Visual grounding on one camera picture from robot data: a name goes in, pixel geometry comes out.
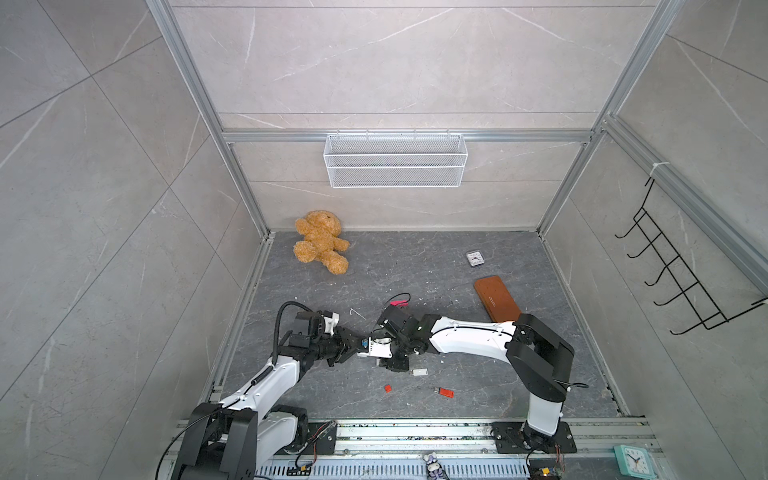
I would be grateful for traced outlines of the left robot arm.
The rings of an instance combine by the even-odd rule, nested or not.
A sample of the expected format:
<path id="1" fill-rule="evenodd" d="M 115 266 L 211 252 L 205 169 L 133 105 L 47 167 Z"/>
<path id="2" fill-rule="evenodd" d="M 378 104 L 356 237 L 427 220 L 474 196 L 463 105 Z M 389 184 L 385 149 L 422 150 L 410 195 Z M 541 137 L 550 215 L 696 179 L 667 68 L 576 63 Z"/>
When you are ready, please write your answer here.
<path id="1" fill-rule="evenodd" d="M 278 309 L 272 354 L 243 387 L 217 403 L 201 403 L 180 441 L 169 479 L 252 479 L 258 461 L 307 439 L 306 411 L 277 407 L 317 361 L 343 363 L 367 350 L 370 340 L 338 325 L 339 315 L 314 311 L 297 301 Z"/>

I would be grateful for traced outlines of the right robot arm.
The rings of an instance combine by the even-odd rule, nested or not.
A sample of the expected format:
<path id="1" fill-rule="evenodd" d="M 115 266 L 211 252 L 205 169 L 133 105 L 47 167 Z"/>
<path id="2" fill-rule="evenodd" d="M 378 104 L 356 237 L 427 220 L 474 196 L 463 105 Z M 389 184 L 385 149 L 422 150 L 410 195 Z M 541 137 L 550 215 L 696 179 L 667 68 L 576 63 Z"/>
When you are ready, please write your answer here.
<path id="1" fill-rule="evenodd" d="M 389 305 L 362 341 L 363 355 L 396 372 L 409 369 L 414 355 L 469 354 L 509 364 L 529 392 L 527 435 L 555 436 L 571 388 L 574 348 L 530 314 L 502 323 L 471 322 L 437 314 L 413 316 Z"/>

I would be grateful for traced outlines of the red usb drive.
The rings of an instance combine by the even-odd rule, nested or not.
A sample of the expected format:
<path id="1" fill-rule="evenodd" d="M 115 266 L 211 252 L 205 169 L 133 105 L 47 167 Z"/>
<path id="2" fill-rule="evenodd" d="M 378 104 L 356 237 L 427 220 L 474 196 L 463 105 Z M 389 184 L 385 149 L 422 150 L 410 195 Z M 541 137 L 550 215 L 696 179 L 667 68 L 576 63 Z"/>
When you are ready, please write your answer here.
<path id="1" fill-rule="evenodd" d="M 446 398 L 453 398 L 455 396 L 455 393 L 452 390 L 442 387 L 438 387 L 436 393 Z"/>

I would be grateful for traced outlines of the brown leather wallet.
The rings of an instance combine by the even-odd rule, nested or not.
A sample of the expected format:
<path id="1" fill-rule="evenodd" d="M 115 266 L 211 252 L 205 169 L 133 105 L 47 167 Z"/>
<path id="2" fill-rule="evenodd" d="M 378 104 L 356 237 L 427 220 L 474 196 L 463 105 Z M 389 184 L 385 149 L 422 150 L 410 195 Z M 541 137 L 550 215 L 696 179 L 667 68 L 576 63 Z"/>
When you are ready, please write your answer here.
<path id="1" fill-rule="evenodd" d="M 516 322 L 520 318 L 522 311 L 499 276 L 476 280 L 474 289 L 494 323 Z"/>

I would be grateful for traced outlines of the small square pink-white packet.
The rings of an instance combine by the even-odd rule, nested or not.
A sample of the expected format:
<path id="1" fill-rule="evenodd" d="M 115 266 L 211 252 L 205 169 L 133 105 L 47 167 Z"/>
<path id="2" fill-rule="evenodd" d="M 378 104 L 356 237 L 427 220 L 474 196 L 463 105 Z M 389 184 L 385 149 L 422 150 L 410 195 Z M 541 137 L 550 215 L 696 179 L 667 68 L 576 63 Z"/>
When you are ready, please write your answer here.
<path id="1" fill-rule="evenodd" d="M 466 258 L 471 267 L 477 267 L 485 263 L 485 259 L 479 250 L 468 252 Z"/>

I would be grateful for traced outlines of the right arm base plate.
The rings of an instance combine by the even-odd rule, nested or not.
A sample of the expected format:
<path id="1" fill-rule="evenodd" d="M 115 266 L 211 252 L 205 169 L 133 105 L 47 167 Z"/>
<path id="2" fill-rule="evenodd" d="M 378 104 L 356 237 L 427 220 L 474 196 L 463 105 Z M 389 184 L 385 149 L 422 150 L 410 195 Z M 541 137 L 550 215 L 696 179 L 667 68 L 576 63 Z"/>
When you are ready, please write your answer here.
<path id="1" fill-rule="evenodd" d="M 570 426 L 560 421 L 553 435 L 534 430 L 528 422 L 493 422 L 491 436 L 499 454 L 573 454 L 577 447 Z"/>

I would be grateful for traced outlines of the small purple toy figure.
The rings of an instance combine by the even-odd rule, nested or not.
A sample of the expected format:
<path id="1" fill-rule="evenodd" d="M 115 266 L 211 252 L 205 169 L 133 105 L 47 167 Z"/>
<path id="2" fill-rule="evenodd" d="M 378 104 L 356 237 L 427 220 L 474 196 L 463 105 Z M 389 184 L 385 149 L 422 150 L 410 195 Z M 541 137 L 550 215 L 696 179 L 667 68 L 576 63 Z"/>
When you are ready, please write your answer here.
<path id="1" fill-rule="evenodd" d="M 423 456 L 426 465 L 428 480 L 449 480 L 450 477 L 439 461 L 436 453 L 429 453 Z"/>

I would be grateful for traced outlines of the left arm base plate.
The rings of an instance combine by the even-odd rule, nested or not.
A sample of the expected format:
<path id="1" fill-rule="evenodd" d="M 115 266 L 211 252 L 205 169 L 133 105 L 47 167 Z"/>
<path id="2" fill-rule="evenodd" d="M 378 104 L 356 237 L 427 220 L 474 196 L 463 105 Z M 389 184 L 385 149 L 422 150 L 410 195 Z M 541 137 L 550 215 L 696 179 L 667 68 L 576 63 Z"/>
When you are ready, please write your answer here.
<path id="1" fill-rule="evenodd" d="M 298 455 L 299 453 L 331 455 L 336 448 L 338 426 L 339 423 L 336 420 L 310 422 L 305 432 L 300 433 L 298 439 L 292 444 L 280 449 L 277 455 Z"/>

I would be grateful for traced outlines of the brown teddy bear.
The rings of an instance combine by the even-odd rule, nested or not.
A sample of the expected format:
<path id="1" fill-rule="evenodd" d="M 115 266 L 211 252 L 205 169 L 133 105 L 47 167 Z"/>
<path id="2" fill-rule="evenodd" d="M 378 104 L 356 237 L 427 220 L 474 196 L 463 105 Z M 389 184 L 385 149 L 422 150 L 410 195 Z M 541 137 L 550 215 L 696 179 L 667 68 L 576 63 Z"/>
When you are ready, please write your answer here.
<path id="1" fill-rule="evenodd" d="M 321 262 L 334 275 L 347 272 L 349 262 L 341 252 L 345 252 L 350 243 L 339 237 L 342 227 L 336 215 L 324 210 L 311 211 L 295 221 L 295 228 L 303 237 L 293 247 L 300 262 Z"/>

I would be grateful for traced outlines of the teal alarm clock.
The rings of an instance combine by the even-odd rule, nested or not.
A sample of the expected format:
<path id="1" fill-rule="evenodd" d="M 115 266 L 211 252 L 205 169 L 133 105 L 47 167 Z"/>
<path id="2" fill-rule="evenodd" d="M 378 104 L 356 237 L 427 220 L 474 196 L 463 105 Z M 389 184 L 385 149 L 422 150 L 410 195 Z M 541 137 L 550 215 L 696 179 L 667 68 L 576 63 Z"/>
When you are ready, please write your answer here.
<path id="1" fill-rule="evenodd" d="M 645 448 L 616 445 L 614 454 L 622 475 L 635 479 L 657 478 L 651 456 Z"/>

